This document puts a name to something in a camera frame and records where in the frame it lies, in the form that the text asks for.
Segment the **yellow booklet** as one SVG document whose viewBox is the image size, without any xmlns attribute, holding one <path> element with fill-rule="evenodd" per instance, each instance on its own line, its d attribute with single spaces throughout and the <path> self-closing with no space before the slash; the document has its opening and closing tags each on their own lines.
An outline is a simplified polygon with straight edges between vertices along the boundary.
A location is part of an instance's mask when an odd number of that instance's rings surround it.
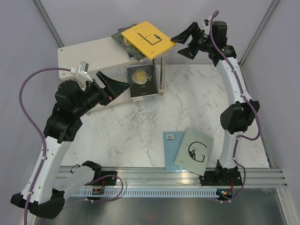
<svg viewBox="0 0 300 225">
<path fill-rule="evenodd" d="M 149 60 L 176 46 L 175 42 L 148 21 L 121 32 L 121 35 Z"/>
</svg>

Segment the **pale grey-green booklet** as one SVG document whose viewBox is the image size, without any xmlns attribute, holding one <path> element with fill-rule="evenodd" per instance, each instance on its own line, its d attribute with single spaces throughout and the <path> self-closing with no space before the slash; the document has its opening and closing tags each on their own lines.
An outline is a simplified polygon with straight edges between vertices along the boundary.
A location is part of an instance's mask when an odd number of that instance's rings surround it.
<svg viewBox="0 0 300 225">
<path fill-rule="evenodd" d="M 214 138 L 193 128 L 187 128 L 174 163 L 196 175 L 203 176 Z"/>
</svg>

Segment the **green Alice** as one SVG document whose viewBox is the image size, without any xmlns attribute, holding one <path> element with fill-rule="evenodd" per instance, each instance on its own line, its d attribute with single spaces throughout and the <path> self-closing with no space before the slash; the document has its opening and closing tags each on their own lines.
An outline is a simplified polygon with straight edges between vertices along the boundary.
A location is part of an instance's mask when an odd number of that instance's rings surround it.
<svg viewBox="0 0 300 225">
<path fill-rule="evenodd" d="M 118 43 L 122 47 L 122 49 L 124 49 L 127 52 L 130 61 L 136 60 L 138 62 L 142 62 L 146 60 L 146 57 L 137 48 L 135 48 L 129 41 L 127 41 L 121 34 L 123 31 L 126 31 L 136 25 L 137 23 L 134 23 L 130 26 L 119 28 L 118 32 L 113 34 L 111 38 L 116 43 Z"/>
</svg>

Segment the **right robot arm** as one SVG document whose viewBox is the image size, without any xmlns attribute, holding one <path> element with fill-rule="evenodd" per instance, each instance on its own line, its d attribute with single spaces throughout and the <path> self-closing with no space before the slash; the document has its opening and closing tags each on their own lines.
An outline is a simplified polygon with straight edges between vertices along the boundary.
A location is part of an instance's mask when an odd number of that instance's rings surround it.
<svg viewBox="0 0 300 225">
<path fill-rule="evenodd" d="M 202 186 L 241 186 L 241 177 L 237 162 L 237 152 L 241 138 L 253 121 L 258 122 L 259 101 L 249 95 L 237 61 L 233 46 L 227 44 L 227 24 L 222 21 L 204 21 L 204 27 L 193 22 L 182 33 L 172 37 L 171 41 L 184 44 L 192 38 L 186 48 L 178 54 L 194 59 L 198 52 L 205 52 L 222 77 L 228 96 L 229 106 L 221 113 L 220 123 L 225 131 L 223 148 L 214 171 L 200 176 Z"/>
</svg>

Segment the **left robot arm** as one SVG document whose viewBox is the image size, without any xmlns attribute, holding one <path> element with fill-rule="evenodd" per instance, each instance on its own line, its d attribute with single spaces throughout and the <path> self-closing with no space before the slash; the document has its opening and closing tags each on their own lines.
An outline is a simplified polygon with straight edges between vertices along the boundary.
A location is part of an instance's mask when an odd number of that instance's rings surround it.
<svg viewBox="0 0 300 225">
<path fill-rule="evenodd" d="M 55 182 L 61 162 L 83 124 L 81 117 L 97 105 L 108 105 L 130 87 L 129 83 L 111 79 L 100 71 L 96 76 L 104 84 L 103 88 L 94 79 L 86 81 L 84 90 L 74 80 L 59 85 L 52 114 L 44 131 L 38 131 L 42 149 L 34 171 L 23 191 L 12 195 L 10 201 L 25 213 L 54 219 L 75 191 L 102 181 L 101 165 L 86 161 L 66 179 Z"/>
</svg>

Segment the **black Moon and Sixpence book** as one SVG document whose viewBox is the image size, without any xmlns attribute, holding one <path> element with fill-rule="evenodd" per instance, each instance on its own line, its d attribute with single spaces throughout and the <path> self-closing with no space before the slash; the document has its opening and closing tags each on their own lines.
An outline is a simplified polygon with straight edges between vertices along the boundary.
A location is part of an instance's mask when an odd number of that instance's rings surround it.
<svg viewBox="0 0 300 225">
<path fill-rule="evenodd" d="M 158 95 L 156 72 L 153 65 L 127 68 L 131 99 L 149 98 Z"/>
</svg>

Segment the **light blue booklet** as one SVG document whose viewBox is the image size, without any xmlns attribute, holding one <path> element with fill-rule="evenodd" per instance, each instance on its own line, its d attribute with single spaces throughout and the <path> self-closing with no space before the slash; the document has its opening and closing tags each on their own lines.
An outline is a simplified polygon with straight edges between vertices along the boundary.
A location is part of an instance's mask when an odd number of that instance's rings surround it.
<svg viewBox="0 0 300 225">
<path fill-rule="evenodd" d="M 181 146 L 184 131 L 164 132 L 164 156 L 165 156 L 165 172 L 166 173 L 183 173 L 187 172 L 184 168 L 174 163 L 178 150 Z"/>
</svg>

